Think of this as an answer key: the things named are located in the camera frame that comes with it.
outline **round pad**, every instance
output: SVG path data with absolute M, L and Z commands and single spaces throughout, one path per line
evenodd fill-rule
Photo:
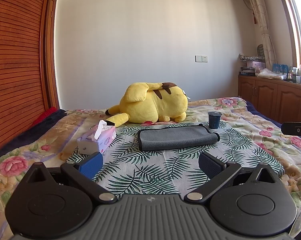
M 38 216 L 50 216 L 60 212 L 65 206 L 65 200 L 53 194 L 36 196 L 28 202 L 28 209 Z
M 6 212 L 12 230 L 27 238 L 59 238 L 82 226 L 92 213 L 92 201 L 79 189 L 57 184 L 33 185 L 17 203 L 8 202 Z
M 274 202 L 260 194 L 248 194 L 237 200 L 237 206 L 247 214 L 260 216 L 266 215 L 274 209 Z
M 240 235 L 274 236 L 287 231 L 296 218 L 296 205 L 285 190 L 259 181 L 228 187 L 212 197 L 210 211 L 220 225 Z

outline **wooden wardrobe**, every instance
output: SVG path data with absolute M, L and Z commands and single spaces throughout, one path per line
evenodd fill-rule
M 49 108 L 45 26 L 50 0 L 0 0 L 0 147 Z

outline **brown stripe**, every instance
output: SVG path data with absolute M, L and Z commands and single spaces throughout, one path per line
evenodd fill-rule
M 153 90 L 155 92 L 155 94 L 160 98 L 163 99 L 162 94 L 160 93 L 160 91 L 158 89 Z
M 168 94 L 172 94 L 172 92 L 170 91 L 170 89 L 169 88 L 164 88 L 165 90 L 166 90 L 166 92 L 168 93 Z
M 163 89 L 165 89 L 165 88 L 177 87 L 177 85 L 171 82 L 165 82 L 163 83 L 162 87 Z

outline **tissue box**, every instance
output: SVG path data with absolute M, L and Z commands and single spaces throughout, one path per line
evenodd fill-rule
M 247 61 L 247 67 L 254 68 L 255 73 L 260 73 L 260 71 L 266 68 L 266 64 L 258 61 Z
M 78 150 L 80 154 L 91 155 L 95 152 L 103 153 L 107 147 L 112 143 L 116 137 L 115 127 L 112 126 L 110 129 L 102 131 L 96 141 L 88 138 L 90 135 L 94 136 L 98 125 L 90 129 L 82 137 L 77 139 Z

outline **dark blue blanket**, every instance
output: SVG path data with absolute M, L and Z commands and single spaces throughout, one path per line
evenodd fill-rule
M 274 121 L 274 120 L 272 120 L 272 119 L 270 119 L 270 118 L 264 116 L 264 115 L 261 114 L 260 112 L 258 112 L 258 111 L 254 108 L 254 106 L 252 105 L 251 102 L 246 101 L 246 103 L 247 103 L 247 110 L 248 110 L 249 112 L 251 112 L 252 114 L 261 116 L 262 118 L 266 119 L 267 121 L 272 122 L 274 125 L 278 126 L 279 128 L 282 127 L 282 125 L 281 125 L 279 122 L 276 122 L 276 121 Z
M 58 120 L 62 119 L 65 115 L 65 110 L 59 109 L 56 112 L 49 115 L 48 117 L 46 117 L 40 123 L 21 133 L 0 149 L 0 157 L 5 155 L 7 152 L 12 151 L 13 149 L 31 144 L 34 141 L 38 140 L 50 128 L 52 128 L 58 122 Z

